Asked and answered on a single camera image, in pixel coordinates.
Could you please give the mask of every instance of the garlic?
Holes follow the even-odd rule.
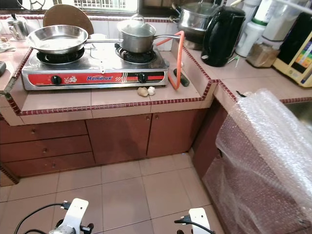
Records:
[[[153,96],[155,94],[155,88],[153,86],[150,86],[147,92],[150,96]]]
[[[139,88],[137,89],[137,94],[139,94],[140,96],[143,96],[143,97],[148,96],[147,88],[145,88],[145,87],[139,87]]]

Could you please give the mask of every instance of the frying pan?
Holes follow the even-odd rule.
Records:
[[[38,29],[27,37],[29,46],[46,53],[61,55],[73,53],[86,43],[123,42],[122,39],[91,40],[86,30],[71,25],[52,25]]]

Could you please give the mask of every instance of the kitchen counter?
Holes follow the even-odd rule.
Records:
[[[176,91],[171,84],[157,87],[154,96],[141,97],[136,88],[25,91],[20,70],[31,50],[25,42],[11,41],[18,49],[1,53],[8,70],[0,79],[0,112],[10,125],[36,124],[76,119],[116,117],[146,113],[208,108],[213,95],[227,111],[240,93],[267,88],[282,102],[312,99],[312,88],[301,88],[273,68],[256,69],[243,58],[216,68],[204,64],[200,51],[183,48],[183,72],[190,86]],[[176,68],[177,42],[170,52],[161,52]]]

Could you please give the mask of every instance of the electrical cable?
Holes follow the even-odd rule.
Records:
[[[28,216],[26,216],[25,218],[23,218],[23,219],[19,222],[18,226],[16,227],[16,229],[15,229],[15,231],[14,231],[14,234],[17,234],[17,233],[18,233],[21,224],[22,224],[27,218],[29,218],[30,216],[32,216],[33,214],[35,214],[35,213],[37,213],[38,211],[41,211],[41,210],[43,210],[43,209],[45,209],[45,208],[47,208],[47,207],[50,207],[50,206],[64,206],[64,204],[65,204],[65,203],[53,203],[53,204],[49,204],[49,205],[43,206],[43,207],[41,207],[41,208],[39,208],[39,209],[37,209],[37,210],[31,212]]]
[[[180,219],[180,220],[175,220],[175,223],[193,224],[193,225],[195,225],[195,226],[200,227],[201,229],[204,229],[205,231],[209,232],[210,234],[215,234],[214,231],[211,231],[211,230],[209,230],[208,228],[206,228],[206,227],[204,227],[204,226],[202,226],[202,225],[200,225],[200,224],[198,224],[198,223],[194,223],[194,222],[192,222],[192,221]]]
[[[40,233],[40,234],[47,234],[43,231],[40,231],[38,229],[31,229],[31,230],[28,230],[27,232],[25,232],[24,234],[27,234],[27,233]]]

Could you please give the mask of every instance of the stove burner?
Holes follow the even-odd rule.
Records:
[[[63,55],[52,55],[52,54],[45,54],[43,52],[37,53],[37,58],[44,63],[48,64],[64,64],[76,61],[77,59],[81,58],[84,53],[84,48],[75,51],[73,53],[63,54]]]
[[[132,62],[132,63],[150,63],[156,59],[156,53],[154,50],[151,50],[146,53],[132,53],[124,50],[119,44],[115,44],[116,53],[123,60]]]

